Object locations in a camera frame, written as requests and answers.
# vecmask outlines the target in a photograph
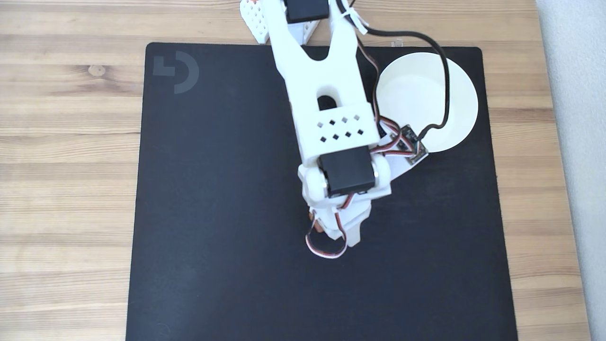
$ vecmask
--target gray logo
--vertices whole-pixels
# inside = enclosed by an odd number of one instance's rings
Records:
[[[187,78],[179,83],[175,84],[175,95],[177,93],[184,93],[196,85],[198,82],[198,76],[200,75],[200,69],[196,60],[192,56],[188,55],[183,51],[175,52],[175,59],[182,61],[187,66]],[[175,76],[174,66],[164,66],[164,57],[156,56],[153,58],[153,75],[154,76]]]

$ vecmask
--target wooden table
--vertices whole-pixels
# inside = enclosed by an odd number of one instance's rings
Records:
[[[0,339],[124,339],[145,45],[254,44],[238,8],[0,2]],[[534,0],[356,8],[378,28],[482,48],[520,339],[588,340]],[[327,42],[323,22],[311,43]]]

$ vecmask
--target desk mat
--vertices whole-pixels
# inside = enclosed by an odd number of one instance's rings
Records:
[[[516,340],[482,52],[445,50],[478,91],[473,131],[392,182],[362,242],[326,260],[304,242],[271,47],[150,44],[127,341]],[[385,67],[427,49],[368,51]]]

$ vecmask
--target white plate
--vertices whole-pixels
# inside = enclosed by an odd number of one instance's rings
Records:
[[[431,129],[423,139],[429,152],[459,144],[471,132],[478,117],[478,94],[469,76],[448,59],[450,114],[442,129]],[[382,116],[400,126],[410,124],[417,134],[444,117],[444,69],[440,57],[419,52],[402,56],[385,68],[377,86]]]

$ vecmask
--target black cable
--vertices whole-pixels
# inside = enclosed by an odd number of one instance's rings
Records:
[[[336,3],[337,3],[337,6],[339,7],[339,10],[341,11],[341,13],[345,13],[346,9],[343,6],[343,3],[339,0],[337,0]],[[346,18],[352,25],[354,24],[350,15],[348,15]],[[373,29],[372,27],[369,27],[366,25],[364,25],[364,27],[368,30],[369,34],[375,35],[375,36],[390,36],[390,37],[411,36],[414,38],[419,38],[421,40],[424,40],[428,44],[430,44],[431,47],[433,48],[433,50],[440,56],[440,59],[442,60],[442,66],[444,68],[444,118],[442,119],[442,123],[440,123],[440,124],[432,123],[432,124],[429,124],[427,127],[423,128],[423,130],[418,135],[418,140],[421,141],[430,129],[442,129],[446,125],[446,122],[448,121],[448,114],[450,113],[450,72],[448,70],[448,60],[446,59],[446,53],[444,52],[442,47],[435,40],[431,39],[431,37],[429,37],[423,33],[420,33],[420,32],[383,31],[383,30]]]

